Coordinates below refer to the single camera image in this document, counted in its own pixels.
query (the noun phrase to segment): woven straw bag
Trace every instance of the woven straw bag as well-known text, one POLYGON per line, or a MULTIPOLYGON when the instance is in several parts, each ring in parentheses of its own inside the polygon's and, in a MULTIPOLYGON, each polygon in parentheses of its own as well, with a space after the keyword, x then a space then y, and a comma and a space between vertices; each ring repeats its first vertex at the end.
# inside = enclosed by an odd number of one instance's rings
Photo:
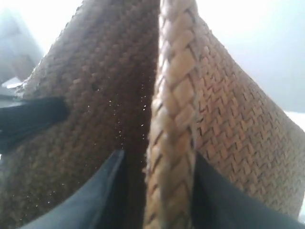
POLYGON ((145 205, 145 228, 181 212, 173 228, 190 223, 197 152, 246 194, 298 216, 305 134, 194 0, 85 0, 25 84, 25 98, 49 96, 63 96, 71 115, 2 157, 1 228, 61 203, 117 148, 129 164, 126 228, 142 226, 145 205))

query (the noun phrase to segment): straw bag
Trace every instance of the straw bag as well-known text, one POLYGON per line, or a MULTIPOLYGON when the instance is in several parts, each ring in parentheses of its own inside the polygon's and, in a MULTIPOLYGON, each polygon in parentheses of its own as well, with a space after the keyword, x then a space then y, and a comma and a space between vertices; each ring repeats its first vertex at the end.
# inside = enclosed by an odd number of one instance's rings
POLYGON ((26 99, 49 96, 64 97, 71 114, 2 156, 1 228, 60 204, 118 148, 129 170, 126 228, 142 226, 145 205, 147 228, 181 212, 190 225, 197 152, 247 195, 298 216, 305 134, 234 62, 194 0, 85 0, 24 85, 26 99))

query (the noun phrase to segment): woven bag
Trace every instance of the woven bag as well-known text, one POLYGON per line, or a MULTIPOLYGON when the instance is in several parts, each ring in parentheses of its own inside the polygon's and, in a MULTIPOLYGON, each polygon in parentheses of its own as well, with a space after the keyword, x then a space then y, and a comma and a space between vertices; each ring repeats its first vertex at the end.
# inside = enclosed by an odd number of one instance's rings
POLYGON ((305 134, 234 62, 194 0, 85 0, 24 85, 24 98, 49 96, 63 96, 71 114, 2 156, 1 228, 61 203, 118 148, 129 166, 126 228, 179 211, 189 223, 197 152, 246 194, 298 216, 305 134))

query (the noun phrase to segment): braided handle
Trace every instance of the braided handle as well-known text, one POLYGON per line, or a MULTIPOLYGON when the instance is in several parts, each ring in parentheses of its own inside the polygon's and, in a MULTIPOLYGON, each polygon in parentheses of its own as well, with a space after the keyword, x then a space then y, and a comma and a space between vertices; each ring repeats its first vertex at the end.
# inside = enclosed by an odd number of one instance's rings
POLYGON ((146 168, 144 228, 192 227, 200 79, 195 0, 161 0, 159 60, 146 168))

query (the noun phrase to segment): tan braided rope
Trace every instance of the tan braided rope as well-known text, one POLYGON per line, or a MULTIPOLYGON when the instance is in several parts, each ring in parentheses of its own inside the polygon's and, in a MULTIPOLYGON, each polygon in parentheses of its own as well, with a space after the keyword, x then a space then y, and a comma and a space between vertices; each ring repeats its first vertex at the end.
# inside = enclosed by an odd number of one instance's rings
POLYGON ((194 0, 162 0, 144 228, 191 227, 200 77, 194 0))
MULTIPOLYGON (((77 10, 25 87, 25 98, 63 96, 71 115, 2 156, 1 229, 60 204, 121 147, 129 168, 125 228, 143 226, 159 12, 158 0, 85 0, 77 10)), ((198 42, 196 149, 246 194, 296 218, 305 187, 304 132, 203 20, 198 42)))

